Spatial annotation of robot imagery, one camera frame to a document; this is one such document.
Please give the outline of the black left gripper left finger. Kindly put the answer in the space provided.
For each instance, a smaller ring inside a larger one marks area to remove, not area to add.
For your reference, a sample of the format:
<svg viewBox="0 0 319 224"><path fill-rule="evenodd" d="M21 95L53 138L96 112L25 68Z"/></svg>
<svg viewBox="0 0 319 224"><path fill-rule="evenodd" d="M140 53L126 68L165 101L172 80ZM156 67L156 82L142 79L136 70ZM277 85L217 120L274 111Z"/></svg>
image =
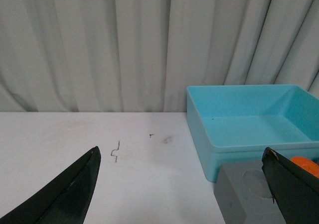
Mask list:
<svg viewBox="0 0 319 224"><path fill-rule="evenodd" d="M101 163L93 147L37 193L4 215L2 224L82 224L96 187Z"/></svg>

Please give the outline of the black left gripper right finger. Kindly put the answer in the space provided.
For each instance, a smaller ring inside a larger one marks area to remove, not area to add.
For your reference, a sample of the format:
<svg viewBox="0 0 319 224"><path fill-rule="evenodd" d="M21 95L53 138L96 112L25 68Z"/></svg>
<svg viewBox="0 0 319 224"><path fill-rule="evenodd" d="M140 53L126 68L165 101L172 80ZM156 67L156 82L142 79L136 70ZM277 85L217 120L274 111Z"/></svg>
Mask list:
<svg viewBox="0 0 319 224"><path fill-rule="evenodd" d="M262 156L273 201L288 224L319 222L319 179L270 147Z"/></svg>

